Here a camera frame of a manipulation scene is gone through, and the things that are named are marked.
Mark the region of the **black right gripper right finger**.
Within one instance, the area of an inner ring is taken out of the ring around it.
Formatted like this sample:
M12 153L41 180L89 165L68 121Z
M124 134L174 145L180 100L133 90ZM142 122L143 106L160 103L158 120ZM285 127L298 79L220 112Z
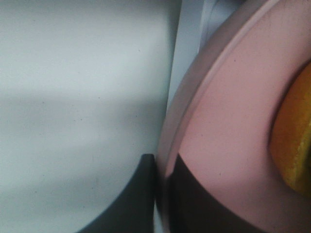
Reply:
M195 179L178 155L169 185L172 233L260 233L260 229L220 204Z

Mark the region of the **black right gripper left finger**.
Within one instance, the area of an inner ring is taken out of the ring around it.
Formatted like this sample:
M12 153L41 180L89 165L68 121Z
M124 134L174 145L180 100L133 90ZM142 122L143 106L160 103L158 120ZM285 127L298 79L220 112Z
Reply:
M156 165L152 154L141 156L137 169L118 197L81 233L153 233Z

